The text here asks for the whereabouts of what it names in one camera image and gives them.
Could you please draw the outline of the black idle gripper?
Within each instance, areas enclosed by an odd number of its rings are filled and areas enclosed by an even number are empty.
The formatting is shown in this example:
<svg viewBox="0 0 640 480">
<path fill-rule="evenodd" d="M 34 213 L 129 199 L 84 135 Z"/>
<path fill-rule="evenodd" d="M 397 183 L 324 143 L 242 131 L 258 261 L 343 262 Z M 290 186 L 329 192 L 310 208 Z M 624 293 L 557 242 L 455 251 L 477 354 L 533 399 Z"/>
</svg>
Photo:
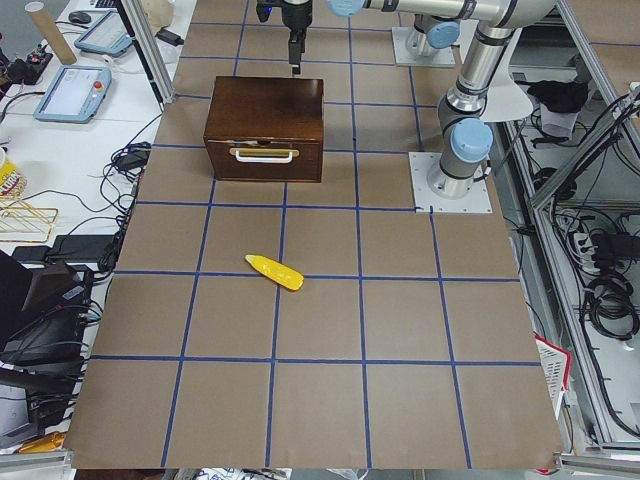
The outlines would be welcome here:
<svg viewBox="0 0 640 480">
<path fill-rule="evenodd" d="M 291 73 L 301 73 L 302 55 L 305 52 L 305 31 L 313 20 L 312 0 L 283 0 L 281 5 L 283 24 L 289 28 L 288 55 Z"/>
</svg>

